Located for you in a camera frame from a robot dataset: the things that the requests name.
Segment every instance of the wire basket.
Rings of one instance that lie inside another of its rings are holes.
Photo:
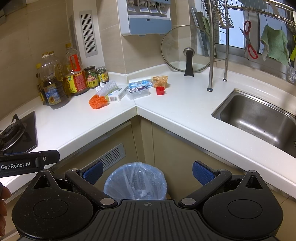
[[[262,14],[296,28],[294,9],[275,0],[227,0],[226,8]]]
[[[230,15],[228,13],[227,7],[225,5],[226,0],[201,0],[209,17],[209,1],[212,3],[213,9],[213,21],[214,24],[222,29],[234,28]]]

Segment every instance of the human hand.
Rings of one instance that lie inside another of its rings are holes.
[[[9,197],[10,197],[9,189],[3,186],[1,197],[0,197],[0,236],[5,235],[6,221],[4,217],[7,216],[6,203],[3,201],[3,199],[9,198]]]

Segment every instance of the trash can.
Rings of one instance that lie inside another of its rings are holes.
[[[116,169],[106,180],[104,193],[119,202],[122,199],[166,199],[164,174],[151,165],[134,162]]]

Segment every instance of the white countertop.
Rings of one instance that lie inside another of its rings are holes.
[[[295,115],[296,97],[259,80],[229,72],[223,82],[223,70],[215,69],[213,92],[207,92],[208,70],[195,77],[167,71],[169,88],[165,95],[150,95],[134,101],[125,96],[93,110],[88,100],[94,90],[71,99],[66,106],[52,110],[42,106],[38,98],[20,107],[23,117],[36,111],[38,147],[33,151],[57,149],[61,159],[105,134],[136,114],[199,145],[230,163],[244,169],[257,170],[266,182],[296,198],[296,159],[271,144],[212,117],[212,113],[234,90],[257,96]],[[0,121],[0,129],[8,126],[13,113]],[[1,178],[14,192],[35,174]]]

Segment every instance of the stainless steel sink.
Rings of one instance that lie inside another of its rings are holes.
[[[273,104],[234,90],[212,116],[296,158],[295,116]]]

